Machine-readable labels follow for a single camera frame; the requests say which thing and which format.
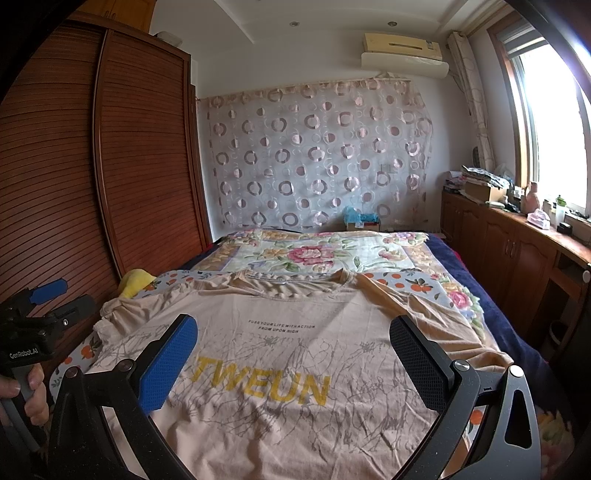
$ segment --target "wooden countertop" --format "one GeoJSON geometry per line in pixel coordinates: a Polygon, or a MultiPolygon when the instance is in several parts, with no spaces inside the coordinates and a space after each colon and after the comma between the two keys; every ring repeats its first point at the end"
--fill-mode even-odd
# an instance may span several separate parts
{"type": "MultiPolygon", "coordinates": [[[[463,197],[462,195],[455,195],[460,197],[462,200],[466,202],[470,202],[473,205],[476,205],[473,201],[468,200],[467,198],[463,197]]],[[[563,233],[558,233],[556,228],[550,226],[550,230],[542,230],[541,228],[532,225],[527,221],[525,215],[520,213],[511,213],[506,212],[504,210],[490,208],[485,205],[479,205],[481,208],[485,208],[490,210],[491,212],[496,213],[497,215],[502,215],[504,217],[510,218],[527,228],[536,231],[539,235],[546,237],[552,243],[556,245],[556,247],[561,250],[563,253],[567,254],[572,258],[572,260],[577,261],[582,267],[586,267],[588,263],[591,263],[591,248],[584,246],[581,242],[579,242],[575,237],[565,235],[563,233]]]]}

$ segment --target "circle pattern curtain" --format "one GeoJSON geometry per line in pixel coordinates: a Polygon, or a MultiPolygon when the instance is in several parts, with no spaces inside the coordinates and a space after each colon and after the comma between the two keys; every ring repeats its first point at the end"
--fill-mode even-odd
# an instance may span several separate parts
{"type": "Polygon", "coordinates": [[[203,168],[219,233],[342,229],[346,206],[377,213],[385,228],[425,221],[433,124],[409,80],[215,96],[199,115],[209,126],[203,168]]]}

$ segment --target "beige t-shirt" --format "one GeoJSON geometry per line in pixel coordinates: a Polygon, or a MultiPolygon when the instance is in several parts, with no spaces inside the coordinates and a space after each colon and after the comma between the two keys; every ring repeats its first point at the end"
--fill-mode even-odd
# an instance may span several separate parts
{"type": "Polygon", "coordinates": [[[199,339],[151,416],[200,480],[392,478],[437,417],[390,345],[399,314],[452,359],[499,371],[511,362],[460,313],[363,275],[242,271],[105,304],[96,329],[106,346],[92,371],[136,358],[180,313],[197,320],[199,339]]]}

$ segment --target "human hand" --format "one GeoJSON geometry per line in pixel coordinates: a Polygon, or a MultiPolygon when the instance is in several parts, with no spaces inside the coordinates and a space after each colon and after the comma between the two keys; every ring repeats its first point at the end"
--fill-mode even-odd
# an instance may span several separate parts
{"type": "MultiPolygon", "coordinates": [[[[47,393],[43,379],[45,375],[40,364],[33,365],[28,374],[29,387],[33,390],[33,396],[25,403],[25,413],[31,419],[33,425],[43,425],[49,420],[49,406],[47,405],[47,393]]],[[[14,398],[21,391],[21,386],[13,378],[0,375],[0,398],[14,398]]]]}

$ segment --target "yellow plush toy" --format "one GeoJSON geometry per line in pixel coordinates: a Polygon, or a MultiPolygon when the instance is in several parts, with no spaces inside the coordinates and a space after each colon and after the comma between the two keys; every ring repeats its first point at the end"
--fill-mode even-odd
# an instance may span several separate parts
{"type": "Polygon", "coordinates": [[[140,290],[150,285],[154,280],[156,280],[156,277],[150,275],[145,270],[140,268],[130,270],[123,276],[119,283],[119,297],[130,299],[137,295],[140,290]]]}

